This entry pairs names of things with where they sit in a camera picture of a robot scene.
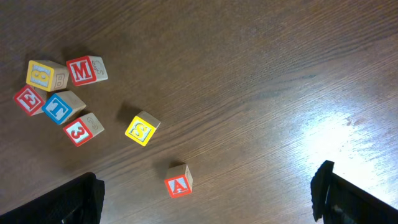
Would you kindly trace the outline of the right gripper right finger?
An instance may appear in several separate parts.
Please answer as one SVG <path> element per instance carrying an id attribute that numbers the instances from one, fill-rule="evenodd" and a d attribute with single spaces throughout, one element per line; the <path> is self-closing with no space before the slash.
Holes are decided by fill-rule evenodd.
<path id="1" fill-rule="evenodd" d="M 397 209 L 333 172 L 325 160 L 310 183 L 313 218 L 330 223 L 397 224 Z"/>

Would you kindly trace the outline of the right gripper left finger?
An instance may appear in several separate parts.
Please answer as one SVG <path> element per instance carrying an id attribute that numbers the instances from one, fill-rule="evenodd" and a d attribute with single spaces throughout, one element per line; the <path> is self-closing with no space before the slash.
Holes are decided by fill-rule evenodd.
<path id="1" fill-rule="evenodd" d="M 104 195 L 104 181 L 87 172 L 1 215 L 1 223 L 99 224 Z"/>

